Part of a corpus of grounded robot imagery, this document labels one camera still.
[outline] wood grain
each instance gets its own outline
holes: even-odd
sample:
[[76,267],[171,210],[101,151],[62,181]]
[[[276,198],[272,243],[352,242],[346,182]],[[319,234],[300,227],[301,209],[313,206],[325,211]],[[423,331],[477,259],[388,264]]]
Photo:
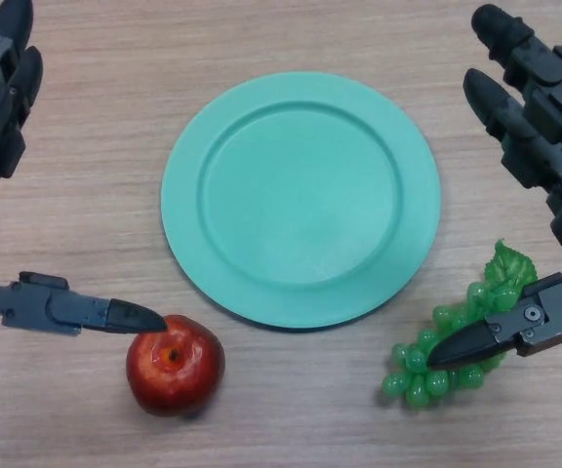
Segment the wood grain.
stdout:
[[[430,412],[377,398],[392,344],[461,298],[496,240],[541,274],[562,270],[543,195],[501,167],[462,94],[470,66],[500,77],[469,26],[479,2],[35,3],[45,79],[28,150],[0,182],[0,280],[60,274],[80,292],[185,313],[218,334],[227,372],[202,417],[159,420],[130,395],[130,337],[0,327],[0,467],[562,467],[562,346],[509,356],[482,390]],[[562,1],[500,4],[562,44]],[[363,81],[415,119],[439,165],[443,218],[420,274],[383,310],[285,334],[234,321],[188,284],[158,192],[175,139],[205,103],[246,79],[303,69]]]

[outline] grapes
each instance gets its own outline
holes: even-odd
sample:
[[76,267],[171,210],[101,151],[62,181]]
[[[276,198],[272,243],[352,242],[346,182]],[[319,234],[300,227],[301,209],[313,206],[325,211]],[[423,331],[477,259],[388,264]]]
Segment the grapes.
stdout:
[[403,369],[406,366],[407,347],[408,346],[406,344],[398,343],[394,344],[394,347],[391,348],[391,356],[394,359],[394,362]]
[[426,367],[426,355],[417,346],[410,346],[407,353],[407,369],[412,373],[424,373]]
[[476,281],[467,287],[467,302],[480,304],[487,300],[487,286],[485,283]]
[[518,297],[519,294],[514,288],[503,286],[494,292],[492,309],[494,312],[506,312],[513,308]]
[[450,321],[453,317],[452,307],[438,305],[433,309],[433,322],[438,330],[446,332],[450,328]]
[[459,386],[461,388],[480,388],[485,383],[485,374],[477,364],[459,369]]
[[468,323],[467,318],[464,317],[463,315],[459,315],[453,319],[453,321],[450,324],[450,328],[453,332],[457,332],[463,327],[465,327],[467,323]]
[[459,374],[456,370],[448,370],[448,385],[451,391],[459,388]]
[[415,375],[407,389],[406,400],[410,407],[423,408],[430,403],[422,375]]
[[418,333],[418,347],[428,354],[428,351],[437,343],[439,337],[433,329],[422,329]]
[[455,391],[482,387],[485,375],[500,366],[504,353],[457,370],[437,371],[428,369],[427,356],[453,332],[512,308],[521,289],[536,280],[537,272],[530,258],[502,242],[496,243],[496,254],[485,267],[484,281],[467,287],[465,301],[438,305],[432,311],[434,328],[421,329],[415,343],[393,346],[391,356],[400,370],[382,381],[384,395],[403,397],[409,406],[419,409]]
[[480,367],[484,372],[491,372],[492,370],[498,368],[501,360],[501,355],[494,356],[493,358],[486,359],[485,361],[480,363]]
[[448,393],[448,373],[445,370],[430,371],[426,375],[426,391],[431,397],[443,397]]
[[382,392],[388,397],[400,397],[411,383],[409,372],[395,372],[388,375],[382,382]]

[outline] red apple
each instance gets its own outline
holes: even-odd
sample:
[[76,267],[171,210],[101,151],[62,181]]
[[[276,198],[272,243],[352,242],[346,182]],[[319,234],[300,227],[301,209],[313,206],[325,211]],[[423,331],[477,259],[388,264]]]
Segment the red apple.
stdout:
[[127,379],[139,405],[170,416],[202,409],[224,375],[224,351],[214,334],[182,315],[164,318],[168,329],[134,338]]

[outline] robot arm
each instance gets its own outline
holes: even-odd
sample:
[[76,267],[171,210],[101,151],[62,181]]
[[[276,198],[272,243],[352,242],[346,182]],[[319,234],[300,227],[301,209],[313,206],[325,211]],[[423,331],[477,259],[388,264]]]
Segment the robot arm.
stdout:
[[[497,139],[502,164],[525,187],[541,187],[554,214],[550,226],[562,247],[562,47],[549,49],[521,18],[494,5],[480,7],[472,28],[504,68],[503,81],[520,92],[521,106],[501,85],[470,69],[463,89],[470,107]],[[515,307],[452,334],[430,354],[429,366],[449,369],[508,349],[529,356],[562,343],[562,274],[524,289]]]
[[[25,150],[21,128],[43,75],[42,58],[26,48],[32,27],[31,0],[0,5],[0,178],[10,178]],[[102,332],[161,332],[162,317],[118,299],[101,299],[70,290],[64,278],[31,272],[0,286],[2,324],[20,329],[75,335],[82,328]]]

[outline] grape leaf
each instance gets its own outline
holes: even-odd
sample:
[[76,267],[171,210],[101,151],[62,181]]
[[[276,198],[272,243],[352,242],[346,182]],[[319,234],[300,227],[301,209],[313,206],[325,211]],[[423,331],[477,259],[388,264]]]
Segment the grape leaf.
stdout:
[[537,270],[530,258],[499,240],[494,258],[485,265],[485,281],[491,289],[509,285],[520,294],[524,286],[537,281]]

